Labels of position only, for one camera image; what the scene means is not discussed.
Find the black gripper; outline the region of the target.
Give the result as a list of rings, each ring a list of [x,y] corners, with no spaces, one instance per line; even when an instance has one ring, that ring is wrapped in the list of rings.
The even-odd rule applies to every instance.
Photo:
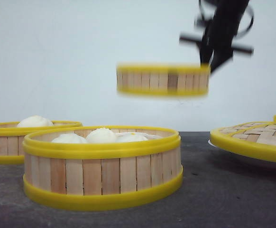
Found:
[[[209,4],[216,7],[211,19],[205,18],[201,1],[199,1],[201,17],[197,19],[195,25],[204,27],[201,38],[191,35],[181,34],[180,42],[194,43],[200,53],[200,63],[209,65],[211,73],[221,67],[233,57],[233,52],[240,52],[251,55],[253,48],[243,46],[233,46],[235,37],[245,35],[254,23],[254,14],[250,13],[250,25],[242,32],[238,32],[239,24],[248,7],[248,0],[208,0]]]

